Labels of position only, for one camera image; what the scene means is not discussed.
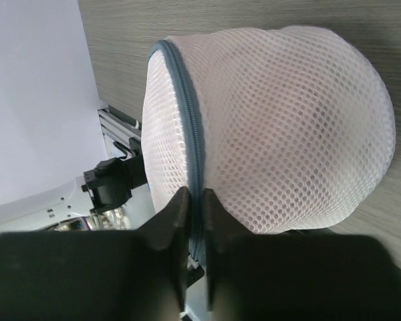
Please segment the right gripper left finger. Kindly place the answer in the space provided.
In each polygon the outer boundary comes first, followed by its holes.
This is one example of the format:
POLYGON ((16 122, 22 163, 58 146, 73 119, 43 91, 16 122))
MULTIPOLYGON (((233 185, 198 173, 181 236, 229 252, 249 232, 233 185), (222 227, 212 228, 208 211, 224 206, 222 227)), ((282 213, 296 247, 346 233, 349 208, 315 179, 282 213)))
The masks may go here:
POLYGON ((178 320, 190 192, 135 230, 0 234, 0 320, 178 320))

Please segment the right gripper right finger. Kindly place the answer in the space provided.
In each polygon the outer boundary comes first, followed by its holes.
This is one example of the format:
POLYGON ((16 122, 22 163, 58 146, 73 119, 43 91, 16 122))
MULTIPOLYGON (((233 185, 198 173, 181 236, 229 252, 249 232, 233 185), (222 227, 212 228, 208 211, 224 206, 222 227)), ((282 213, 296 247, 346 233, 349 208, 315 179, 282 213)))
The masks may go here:
POLYGON ((373 237, 250 232, 204 193, 213 320, 401 320, 401 276, 373 237))

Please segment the white mesh laundry bag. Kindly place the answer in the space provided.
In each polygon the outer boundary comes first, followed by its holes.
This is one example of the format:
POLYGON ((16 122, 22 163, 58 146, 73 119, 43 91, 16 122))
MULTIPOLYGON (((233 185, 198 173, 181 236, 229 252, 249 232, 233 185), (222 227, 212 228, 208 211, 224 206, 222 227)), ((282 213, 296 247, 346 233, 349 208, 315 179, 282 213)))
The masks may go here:
POLYGON ((377 187, 395 144, 379 73, 328 29, 169 36, 148 59, 141 145, 152 202, 161 211, 189 189, 200 264, 205 189, 253 233, 331 227, 377 187))

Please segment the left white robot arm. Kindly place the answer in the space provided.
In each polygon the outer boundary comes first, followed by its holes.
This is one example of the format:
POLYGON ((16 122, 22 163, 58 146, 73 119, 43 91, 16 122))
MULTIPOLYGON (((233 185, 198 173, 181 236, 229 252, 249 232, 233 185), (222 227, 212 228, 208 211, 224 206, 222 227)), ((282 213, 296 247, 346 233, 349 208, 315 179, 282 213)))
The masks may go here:
POLYGON ((102 161, 58 188, 0 205, 0 233, 40 230, 72 219, 85 223, 88 217, 100 227, 100 215, 108 211, 127 229, 154 215, 142 156, 102 161))

